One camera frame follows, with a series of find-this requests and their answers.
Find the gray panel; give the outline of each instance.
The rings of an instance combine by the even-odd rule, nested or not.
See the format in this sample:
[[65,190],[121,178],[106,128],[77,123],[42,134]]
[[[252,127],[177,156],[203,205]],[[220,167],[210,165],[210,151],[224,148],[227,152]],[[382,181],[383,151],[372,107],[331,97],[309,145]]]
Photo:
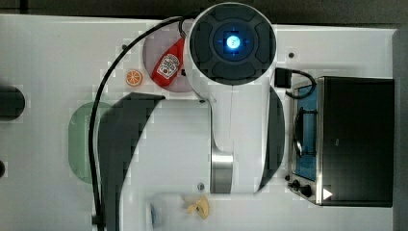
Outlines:
[[408,227],[408,27],[393,37],[395,79],[394,230]]

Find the white robot body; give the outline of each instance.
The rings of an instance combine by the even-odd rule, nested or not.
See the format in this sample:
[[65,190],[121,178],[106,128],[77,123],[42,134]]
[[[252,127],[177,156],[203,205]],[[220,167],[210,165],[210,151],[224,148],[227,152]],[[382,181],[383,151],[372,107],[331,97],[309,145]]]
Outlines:
[[[207,9],[198,18],[205,18],[213,8],[230,3],[219,4]],[[199,19],[192,24],[196,27]],[[229,184],[229,189],[213,193],[255,193],[259,189],[264,166],[268,136],[268,99],[270,82],[276,66],[276,59],[269,64],[264,73],[253,81],[244,84],[223,84],[209,78],[198,67],[191,54],[192,30],[189,31],[184,48],[184,67],[193,90],[203,99],[208,100],[212,109],[213,130],[213,165],[217,171],[217,162],[222,162],[221,175],[212,177],[212,186]],[[213,56],[219,56],[212,49]]]

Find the orange food item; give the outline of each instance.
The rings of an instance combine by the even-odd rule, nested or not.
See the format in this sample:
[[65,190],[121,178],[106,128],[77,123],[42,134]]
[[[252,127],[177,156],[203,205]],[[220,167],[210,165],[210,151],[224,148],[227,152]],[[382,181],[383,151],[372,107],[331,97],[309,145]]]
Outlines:
[[126,83],[132,87],[139,86],[143,80],[143,75],[137,70],[130,70],[126,75]]

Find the small yellow object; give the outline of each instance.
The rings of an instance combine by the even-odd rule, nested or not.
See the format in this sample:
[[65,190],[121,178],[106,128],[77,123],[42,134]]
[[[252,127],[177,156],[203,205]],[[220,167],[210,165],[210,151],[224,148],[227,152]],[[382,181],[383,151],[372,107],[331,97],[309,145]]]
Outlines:
[[201,218],[206,219],[210,214],[210,204],[205,195],[201,196],[195,203],[193,203],[187,209],[187,213],[191,214],[194,210],[201,216]]

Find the blue light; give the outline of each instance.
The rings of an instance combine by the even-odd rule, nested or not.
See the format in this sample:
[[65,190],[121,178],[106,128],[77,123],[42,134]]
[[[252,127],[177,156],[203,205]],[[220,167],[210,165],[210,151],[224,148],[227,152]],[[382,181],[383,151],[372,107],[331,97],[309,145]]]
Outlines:
[[240,38],[236,37],[236,36],[230,36],[227,39],[227,46],[230,49],[237,49],[239,46],[241,45],[241,41]]

